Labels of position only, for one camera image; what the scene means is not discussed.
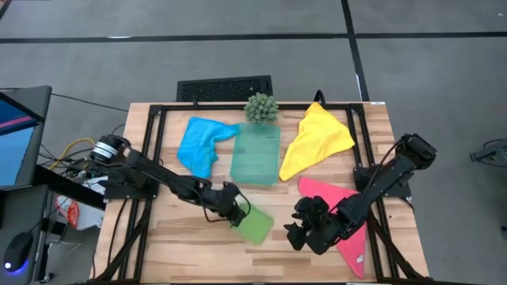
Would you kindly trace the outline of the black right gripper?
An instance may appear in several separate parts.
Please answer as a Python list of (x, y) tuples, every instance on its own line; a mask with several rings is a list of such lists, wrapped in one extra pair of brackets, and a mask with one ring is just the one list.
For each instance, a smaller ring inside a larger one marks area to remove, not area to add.
[(355, 196), (340, 200), (334, 207), (336, 213), (329, 210), (329, 205), (321, 196), (301, 198), (294, 206), (294, 219), (311, 222), (308, 227), (298, 226), (295, 222), (285, 224), (289, 240), (294, 250), (301, 250), (307, 243), (310, 249), (322, 255), (341, 240), (347, 240), (357, 232)]

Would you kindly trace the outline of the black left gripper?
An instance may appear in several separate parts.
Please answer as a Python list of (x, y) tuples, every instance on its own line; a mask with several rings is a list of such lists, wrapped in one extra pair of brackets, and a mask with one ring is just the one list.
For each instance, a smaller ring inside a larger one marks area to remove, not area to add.
[(250, 213), (250, 204), (238, 204), (237, 196), (242, 196), (239, 188), (233, 183), (224, 182), (222, 190), (206, 189), (204, 191), (204, 204), (211, 212), (227, 220), (231, 227), (238, 227), (242, 219)]

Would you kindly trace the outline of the green microfiber towel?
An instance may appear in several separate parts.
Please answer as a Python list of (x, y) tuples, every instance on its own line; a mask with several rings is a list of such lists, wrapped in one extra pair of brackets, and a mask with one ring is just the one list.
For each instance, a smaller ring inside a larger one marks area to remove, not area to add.
[(232, 226), (231, 229), (238, 233), (246, 241), (260, 245), (273, 228), (273, 217), (268, 215), (253, 204), (240, 203), (239, 207), (249, 214), (241, 221), (239, 226)]

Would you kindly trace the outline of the pink microfiber towel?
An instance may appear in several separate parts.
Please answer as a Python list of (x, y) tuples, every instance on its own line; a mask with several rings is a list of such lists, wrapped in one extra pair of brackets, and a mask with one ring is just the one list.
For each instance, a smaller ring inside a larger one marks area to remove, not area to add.
[[(320, 196), (328, 204), (330, 211), (335, 213), (337, 210), (332, 210), (332, 207), (344, 198), (357, 194), (357, 191), (301, 177), (299, 179), (299, 193), (301, 196), (311, 198)], [(336, 249), (345, 259), (346, 264), (360, 279), (364, 278), (365, 243), (366, 226), (363, 225), (352, 237), (336, 244)]]

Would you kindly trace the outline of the blue microfiber towel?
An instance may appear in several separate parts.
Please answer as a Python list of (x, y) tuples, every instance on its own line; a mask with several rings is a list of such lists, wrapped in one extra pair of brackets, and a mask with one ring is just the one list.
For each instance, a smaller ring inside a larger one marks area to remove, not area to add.
[(237, 134), (237, 124), (192, 116), (181, 140), (177, 158), (193, 176), (208, 179), (212, 174), (213, 163), (218, 160), (215, 144)]

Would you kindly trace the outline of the yellow microfiber towel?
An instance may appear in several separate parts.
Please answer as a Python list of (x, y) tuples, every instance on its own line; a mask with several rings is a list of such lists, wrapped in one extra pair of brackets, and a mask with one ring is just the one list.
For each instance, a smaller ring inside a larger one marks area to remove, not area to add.
[(355, 145), (350, 130), (319, 103), (314, 102), (299, 122), (298, 135), (288, 145), (279, 178), (288, 181), (329, 156), (349, 150)]

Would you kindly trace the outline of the teal plastic bin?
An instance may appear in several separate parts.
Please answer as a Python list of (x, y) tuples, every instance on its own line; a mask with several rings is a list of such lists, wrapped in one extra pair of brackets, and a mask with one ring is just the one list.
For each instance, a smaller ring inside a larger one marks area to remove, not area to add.
[(238, 125), (230, 172), (236, 184), (275, 184), (279, 159), (280, 127), (254, 123)]

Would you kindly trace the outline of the small green artificial plant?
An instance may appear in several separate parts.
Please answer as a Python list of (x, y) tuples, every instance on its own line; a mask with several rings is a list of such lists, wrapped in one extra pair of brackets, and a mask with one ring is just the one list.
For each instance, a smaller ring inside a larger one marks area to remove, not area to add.
[(248, 98), (244, 107), (246, 121), (252, 124), (274, 124), (277, 121), (279, 105), (274, 96), (256, 93)]

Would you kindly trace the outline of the black perforated computer case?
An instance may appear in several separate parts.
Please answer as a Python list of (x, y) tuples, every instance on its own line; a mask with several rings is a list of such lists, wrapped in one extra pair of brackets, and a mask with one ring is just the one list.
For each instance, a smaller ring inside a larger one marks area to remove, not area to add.
[(179, 81), (177, 102), (248, 101), (263, 93), (273, 95), (270, 75)]

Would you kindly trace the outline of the white and red bag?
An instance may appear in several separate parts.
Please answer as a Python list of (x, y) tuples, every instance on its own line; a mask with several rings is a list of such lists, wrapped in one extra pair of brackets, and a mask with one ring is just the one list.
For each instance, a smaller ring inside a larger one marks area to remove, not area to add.
[(66, 196), (56, 196), (55, 206), (59, 213), (76, 230), (92, 227), (101, 228), (105, 212), (95, 207), (76, 202)]

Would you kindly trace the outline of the dark side desk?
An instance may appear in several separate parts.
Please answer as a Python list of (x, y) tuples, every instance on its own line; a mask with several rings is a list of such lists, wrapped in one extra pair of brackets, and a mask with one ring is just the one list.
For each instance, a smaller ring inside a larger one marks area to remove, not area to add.
[[(28, 285), (32, 281), (46, 283), (52, 274), (46, 270), (48, 237), (58, 226), (51, 195), (62, 195), (85, 205), (105, 209), (103, 195), (77, 182), (60, 176), (43, 166), (22, 170), (15, 184), (0, 186), (0, 285)], [(4, 255), (8, 244), (19, 233), (32, 236), (28, 256), (13, 272), (5, 268)]]

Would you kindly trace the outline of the black computer mouse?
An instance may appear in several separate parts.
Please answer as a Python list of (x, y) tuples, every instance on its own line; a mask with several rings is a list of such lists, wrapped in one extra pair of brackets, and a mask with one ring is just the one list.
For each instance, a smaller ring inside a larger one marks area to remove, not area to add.
[(3, 268), (9, 274), (18, 274), (25, 270), (28, 266), (32, 244), (33, 235), (29, 232), (21, 232), (7, 245), (3, 256)]

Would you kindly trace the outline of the computer monitor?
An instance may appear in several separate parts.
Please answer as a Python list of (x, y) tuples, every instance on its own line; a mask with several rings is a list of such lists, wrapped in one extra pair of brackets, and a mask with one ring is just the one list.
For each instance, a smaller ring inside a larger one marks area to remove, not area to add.
[(0, 90), (0, 191), (32, 184), (51, 92), (49, 85)]

